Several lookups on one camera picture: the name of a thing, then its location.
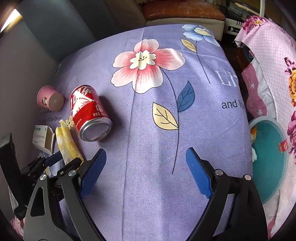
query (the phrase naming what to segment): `flower print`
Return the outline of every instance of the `flower print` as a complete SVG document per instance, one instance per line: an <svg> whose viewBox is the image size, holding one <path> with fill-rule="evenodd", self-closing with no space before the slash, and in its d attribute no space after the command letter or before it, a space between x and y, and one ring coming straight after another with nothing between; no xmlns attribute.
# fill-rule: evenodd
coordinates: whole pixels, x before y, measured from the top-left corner
<svg viewBox="0 0 296 241"><path fill-rule="evenodd" d="M286 65L288 68L285 70L289 77L289 94L291 97L291 104L296 107L296 64L289 58L285 58Z"/></svg>
<svg viewBox="0 0 296 241"><path fill-rule="evenodd" d="M204 39L205 41L220 47L214 36L203 26L185 24L182 26L182 28L186 30L186 32L183 33L186 38L192 39L194 41L201 41Z"/></svg>
<svg viewBox="0 0 296 241"><path fill-rule="evenodd" d="M288 125L287 135L290 136L291 149L289 154L296 154L296 111L291 116L291 122Z"/></svg>
<svg viewBox="0 0 296 241"><path fill-rule="evenodd" d="M114 59L113 67L120 68L111 79L115 87L132 82L135 92L143 94L149 89L163 84L160 68L176 70L183 66L185 58L182 53L172 48L159 49L155 39L143 39L133 51L120 53Z"/></svg>
<svg viewBox="0 0 296 241"><path fill-rule="evenodd" d="M257 114L258 114L258 116L262 116L262 110L258 109Z"/></svg>
<svg viewBox="0 0 296 241"><path fill-rule="evenodd" d="M248 32L250 32L254 27L257 25L261 26L263 23L266 23L267 21L259 16L251 16L247 18L247 20L242 25L242 28Z"/></svg>
<svg viewBox="0 0 296 241"><path fill-rule="evenodd" d="M66 126L71 129L71 127L74 127L74 121L73 121L73 117L70 115L69 119L65 120Z"/></svg>

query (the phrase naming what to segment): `red label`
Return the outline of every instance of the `red label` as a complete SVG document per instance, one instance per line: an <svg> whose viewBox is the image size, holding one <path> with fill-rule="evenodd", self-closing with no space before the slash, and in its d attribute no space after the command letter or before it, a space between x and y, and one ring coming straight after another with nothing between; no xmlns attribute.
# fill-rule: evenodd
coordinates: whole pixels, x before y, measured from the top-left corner
<svg viewBox="0 0 296 241"><path fill-rule="evenodd" d="M279 151L281 153L283 153L286 150L288 150L288 141L287 141L287 139L285 139L283 142L279 143Z"/></svg>
<svg viewBox="0 0 296 241"><path fill-rule="evenodd" d="M91 86L77 87L70 98L73 121L78 132L83 124L89 120L101 117L108 118L96 91Z"/></svg>

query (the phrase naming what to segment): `red soda can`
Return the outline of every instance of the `red soda can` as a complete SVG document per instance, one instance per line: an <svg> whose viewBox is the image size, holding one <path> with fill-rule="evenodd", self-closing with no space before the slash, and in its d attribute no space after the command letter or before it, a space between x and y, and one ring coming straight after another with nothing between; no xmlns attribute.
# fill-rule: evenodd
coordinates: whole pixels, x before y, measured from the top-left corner
<svg viewBox="0 0 296 241"><path fill-rule="evenodd" d="M73 121L82 140L93 142L104 138L112 128L100 98L90 85L76 87L70 96Z"/></svg>

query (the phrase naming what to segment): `blue gripper pad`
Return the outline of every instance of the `blue gripper pad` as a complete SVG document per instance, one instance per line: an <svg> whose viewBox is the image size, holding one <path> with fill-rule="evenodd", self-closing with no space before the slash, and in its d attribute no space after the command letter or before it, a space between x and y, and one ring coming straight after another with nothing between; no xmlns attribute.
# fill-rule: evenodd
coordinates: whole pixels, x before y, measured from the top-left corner
<svg viewBox="0 0 296 241"><path fill-rule="evenodd" d="M87 172L80 180L79 194L81 199L85 198L92 192L94 185L106 164L106 159L107 154L105 150L102 149L101 153L96 157L93 164L88 168Z"/></svg>
<svg viewBox="0 0 296 241"><path fill-rule="evenodd" d="M201 194L210 199L213 195L210 178L200 164L193 148L186 151L186 162Z"/></svg>

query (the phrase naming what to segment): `flower stem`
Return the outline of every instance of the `flower stem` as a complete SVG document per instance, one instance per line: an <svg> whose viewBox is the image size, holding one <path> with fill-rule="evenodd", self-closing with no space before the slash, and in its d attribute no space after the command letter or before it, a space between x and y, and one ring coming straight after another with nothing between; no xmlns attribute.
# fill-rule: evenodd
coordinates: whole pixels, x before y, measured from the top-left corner
<svg viewBox="0 0 296 241"><path fill-rule="evenodd" d="M173 170L172 170L172 174L174 173L175 170L175 166L176 166L176 161L177 161L177 154L178 154L178 147L179 147L179 136L180 136L180 123L179 123L179 111L178 111L178 101L177 101L177 97L176 97L176 93L174 90L174 87L172 85L172 82L170 81L169 77L167 76L167 74L164 72L164 70L162 68L160 68L162 70L162 72L165 74L165 76L168 78L168 81L170 82L170 85L172 87L174 96L175 96L175 101L176 101L176 106L177 106L177 115L178 115L178 139L177 139L177 148L176 148L176 155L175 155L175 161L174 161L174 166L173 166Z"/></svg>
<svg viewBox="0 0 296 241"><path fill-rule="evenodd" d="M200 61L200 57L199 57L198 54L197 54L197 46L196 46L196 43L197 43L197 41L195 41L196 55L197 55L197 57L198 57L198 60ZM205 69L204 69L203 66L202 66L202 69L204 70L204 73L205 73L205 75L206 75L206 77L207 77L208 82L211 84L211 82L210 82L210 80L209 80L209 78L208 78L208 76L207 76L207 73L205 72Z"/></svg>

